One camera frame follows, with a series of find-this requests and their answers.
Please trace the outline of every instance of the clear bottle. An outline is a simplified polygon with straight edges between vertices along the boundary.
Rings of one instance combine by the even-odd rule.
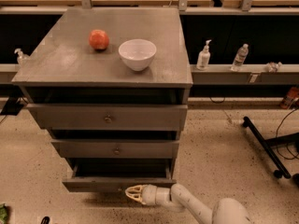
[[[248,54],[249,54],[249,45],[244,44],[243,47],[241,47],[235,55],[235,59],[231,67],[231,71],[240,71],[241,66],[244,63]]]
[[[204,46],[203,50],[199,52],[197,65],[196,65],[196,68],[199,70],[206,70],[208,66],[209,58],[211,56],[211,54],[208,51],[209,49],[208,44],[210,43],[210,41],[211,40],[206,41],[206,45]]]
[[[17,58],[17,61],[18,61],[18,64],[20,65],[20,67],[24,66],[25,64],[25,60],[29,59],[29,56],[24,54],[21,49],[15,49],[15,54],[18,53],[18,58]]]

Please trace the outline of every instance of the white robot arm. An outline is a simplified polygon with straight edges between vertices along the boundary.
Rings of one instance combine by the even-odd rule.
[[[187,208],[201,224],[250,224],[249,213],[235,199],[221,199],[213,211],[196,199],[184,186],[175,184],[171,189],[153,185],[138,185],[125,191],[126,195],[144,205],[161,205],[173,212]]]

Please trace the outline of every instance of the white bowl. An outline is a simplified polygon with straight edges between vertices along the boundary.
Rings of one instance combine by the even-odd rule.
[[[129,40],[119,47],[122,61],[134,71],[142,71],[147,68],[156,51],[156,46],[152,42],[143,39]]]

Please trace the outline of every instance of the red apple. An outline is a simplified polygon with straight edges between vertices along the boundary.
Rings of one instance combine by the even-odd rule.
[[[106,49],[109,45],[109,37],[103,30],[92,30],[89,41],[93,49]]]

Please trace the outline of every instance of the floor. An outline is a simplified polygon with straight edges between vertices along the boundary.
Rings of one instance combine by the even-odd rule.
[[[299,188],[291,179],[273,176],[275,165],[242,127],[243,117],[249,116],[265,138],[275,137],[289,112],[191,104],[175,179],[210,208],[222,198],[237,199],[252,223],[299,223]],[[299,111],[289,115],[278,134],[298,132],[298,118]],[[50,224],[197,223],[188,211],[142,206],[123,194],[68,192],[61,181],[71,170],[26,109],[3,120],[0,140],[0,203],[8,207],[8,224],[39,224],[44,216]],[[285,147],[279,151],[291,156]],[[299,173],[299,160],[280,159],[292,175]]]

